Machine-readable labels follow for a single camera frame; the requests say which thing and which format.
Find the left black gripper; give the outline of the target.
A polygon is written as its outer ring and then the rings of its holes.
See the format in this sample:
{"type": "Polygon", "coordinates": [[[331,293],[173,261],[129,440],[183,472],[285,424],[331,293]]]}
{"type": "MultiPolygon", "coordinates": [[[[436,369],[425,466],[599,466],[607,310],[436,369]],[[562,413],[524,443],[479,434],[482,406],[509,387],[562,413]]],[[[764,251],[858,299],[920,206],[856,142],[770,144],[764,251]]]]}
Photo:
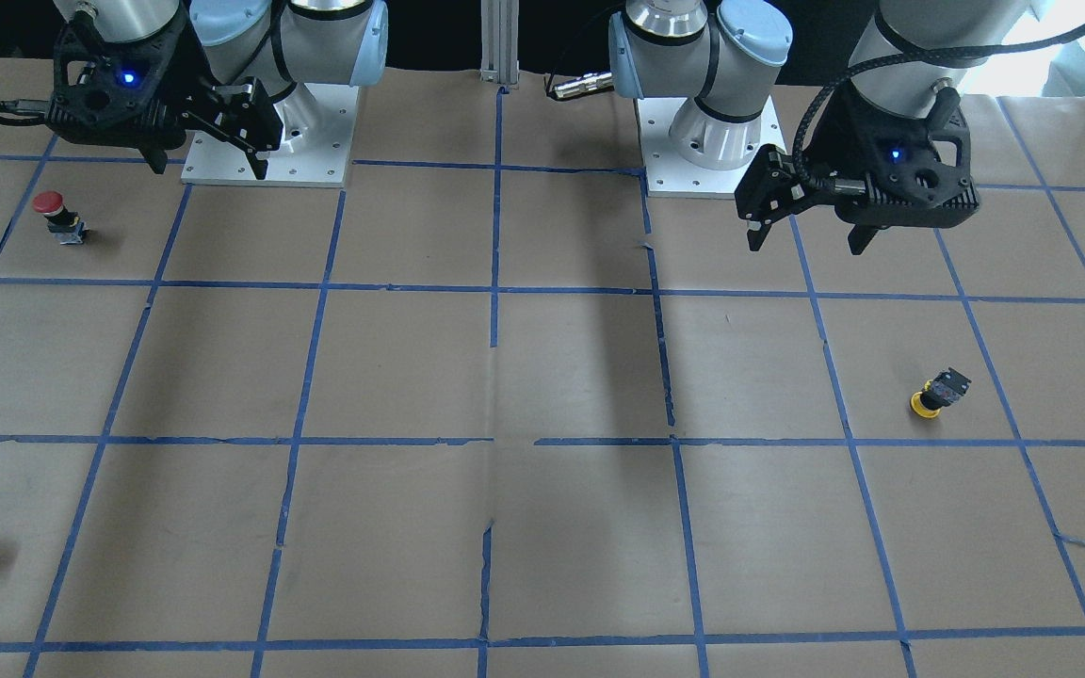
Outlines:
{"type": "Polygon", "coordinates": [[[853,84],[837,89],[802,150],[802,165],[819,186],[801,179],[792,153],[761,146],[735,192],[749,250],[765,245],[775,220],[810,206],[831,205],[852,223],[852,256],[892,226],[947,229],[976,215],[961,95],[944,87],[930,98],[926,117],[905,119],[875,106],[853,84]]]}

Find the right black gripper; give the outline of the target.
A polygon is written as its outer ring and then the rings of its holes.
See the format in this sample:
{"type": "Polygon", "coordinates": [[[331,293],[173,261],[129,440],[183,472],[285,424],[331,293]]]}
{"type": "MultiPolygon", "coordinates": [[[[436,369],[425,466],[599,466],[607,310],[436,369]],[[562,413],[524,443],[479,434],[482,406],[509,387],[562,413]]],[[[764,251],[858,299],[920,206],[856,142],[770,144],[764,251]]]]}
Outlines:
{"type": "Polygon", "coordinates": [[[169,21],[150,38],[108,42],[92,21],[71,21],[55,46],[55,89],[47,127],[72,143],[138,150],[156,175],[189,130],[244,152],[266,180],[268,152],[283,142],[283,120],[255,77],[215,80],[193,26],[169,21]]]}

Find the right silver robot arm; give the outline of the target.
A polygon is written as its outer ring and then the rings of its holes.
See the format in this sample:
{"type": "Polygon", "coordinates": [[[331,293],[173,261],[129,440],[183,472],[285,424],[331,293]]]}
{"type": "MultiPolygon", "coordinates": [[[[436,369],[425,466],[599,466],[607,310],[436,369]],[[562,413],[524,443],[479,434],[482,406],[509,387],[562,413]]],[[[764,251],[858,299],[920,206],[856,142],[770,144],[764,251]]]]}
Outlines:
{"type": "Polygon", "coordinates": [[[60,1],[43,119],[135,149],[188,146],[191,186],[343,188],[359,95],[386,66],[383,1],[60,1]]]}

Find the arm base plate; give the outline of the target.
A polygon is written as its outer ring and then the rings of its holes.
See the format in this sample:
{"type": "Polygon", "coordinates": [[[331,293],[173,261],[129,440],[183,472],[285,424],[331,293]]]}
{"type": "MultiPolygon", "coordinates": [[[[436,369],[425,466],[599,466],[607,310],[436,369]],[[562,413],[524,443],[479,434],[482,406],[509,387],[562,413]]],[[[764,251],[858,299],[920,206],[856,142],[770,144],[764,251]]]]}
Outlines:
{"type": "Polygon", "coordinates": [[[733,199],[761,146],[783,149],[773,100],[756,119],[711,119],[690,98],[636,102],[647,192],[660,199],[733,199]]]}
{"type": "Polygon", "coordinates": [[[343,189],[361,87],[301,84],[275,105],[283,120],[283,142],[267,155],[259,180],[244,154],[208,135],[195,135],[181,180],[190,186],[309,187],[343,189]]]}

